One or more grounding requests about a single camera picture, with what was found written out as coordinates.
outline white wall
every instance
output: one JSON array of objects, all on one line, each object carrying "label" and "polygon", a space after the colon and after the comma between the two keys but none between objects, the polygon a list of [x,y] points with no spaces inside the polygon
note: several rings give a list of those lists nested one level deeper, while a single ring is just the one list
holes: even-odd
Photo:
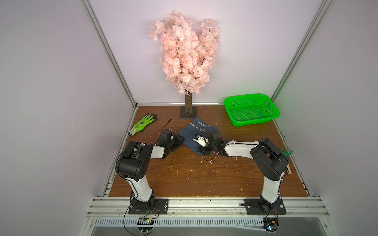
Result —
[{"label": "white wall", "polygon": [[200,29],[205,18],[220,27],[210,82],[194,96],[218,102],[228,96],[271,96],[318,11],[322,0],[90,0],[136,102],[183,102],[159,65],[161,43],[151,24],[173,9]]},{"label": "white wall", "polygon": [[340,235],[376,235],[378,2],[335,0],[277,101],[278,121]]},{"label": "white wall", "polygon": [[79,0],[0,3],[1,235],[77,235],[131,105]]}]

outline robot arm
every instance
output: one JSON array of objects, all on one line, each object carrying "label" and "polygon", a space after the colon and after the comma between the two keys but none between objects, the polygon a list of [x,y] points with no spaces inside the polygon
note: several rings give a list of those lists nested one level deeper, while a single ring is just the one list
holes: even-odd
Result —
[{"label": "robot arm", "polygon": [[175,151],[182,144],[182,140],[171,130],[161,132],[158,145],[130,141],[120,154],[116,163],[116,172],[127,180],[134,192],[130,202],[140,214],[150,212],[155,205],[153,190],[145,176],[151,158],[165,158],[169,152]]},{"label": "robot arm", "polygon": [[264,187],[260,196],[260,208],[265,213],[275,213],[280,205],[279,189],[289,159],[269,139],[255,142],[223,141],[217,132],[206,137],[195,135],[193,138],[202,148],[200,152],[209,155],[214,151],[221,156],[242,156],[254,159],[264,175]]}]

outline gray metal floor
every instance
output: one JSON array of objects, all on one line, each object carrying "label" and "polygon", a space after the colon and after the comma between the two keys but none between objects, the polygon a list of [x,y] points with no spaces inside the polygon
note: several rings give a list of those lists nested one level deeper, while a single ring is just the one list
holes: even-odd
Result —
[{"label": "gray metal floor", "polygon": [[[277,236],[326,236],[318,217],[282,217]],[[131,233],[143,236],[137,228],[128,227]],[[123,227],[95,227],[92,236],[129,236]],[[150,236],[267,236],[267,232],[225,227],[155,227]]]}]

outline black metal base plate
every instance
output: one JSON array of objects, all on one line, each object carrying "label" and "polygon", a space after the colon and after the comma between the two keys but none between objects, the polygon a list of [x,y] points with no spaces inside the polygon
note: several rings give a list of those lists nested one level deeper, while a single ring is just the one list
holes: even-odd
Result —
[{"label": "black metal base plate", "polygon": [[[244,199],[245,209],[247,210],[248,215],[256,215],[256,214],[257,215],[264,215],[264,214],[267,214],[267,213],[265,213],[261,210],[259,202],[260,202],[260,199],[250,199],[250,198]],[[276,211],[271,211],[270,214],[276,214]],[[285,215],[286,214],[285,205],[284,205],[282,199],[280,199],[280,203],[277,207],[277,214],[279,214],[279,215]]]},{"label": "black metal base plate", "polygon": [[180,119],[193,119],[197,116],[197,108],[198,106],[192,106],[192,113],[187,115],[185,113],[185,106],[180,107]]},{"label": "black metal base plate", "polygon": [[[137,210],[136,207],[130,207],[129,208],[129,214],[135,215],[135,214],[148,214],[149,212]],[[166,215],[168,213],[168,199],[166,198],[157,198],[155,199],[155,208],[150,213],[152,215],[160,214],[160,215]]]}]

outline metal vent grille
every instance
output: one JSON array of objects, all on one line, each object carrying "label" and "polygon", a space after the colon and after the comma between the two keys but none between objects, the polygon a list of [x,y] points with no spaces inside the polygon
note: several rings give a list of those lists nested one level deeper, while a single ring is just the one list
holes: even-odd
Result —
[{"label": "metal vent grille", "polygon": [[[95,226],[123,226],[123,217],[98,217]],[[126,217],[125,226],[132,227],[138,223],[137,217]],[[170,217],[154,220],[154,227],[262,227],[262,217]]]}]

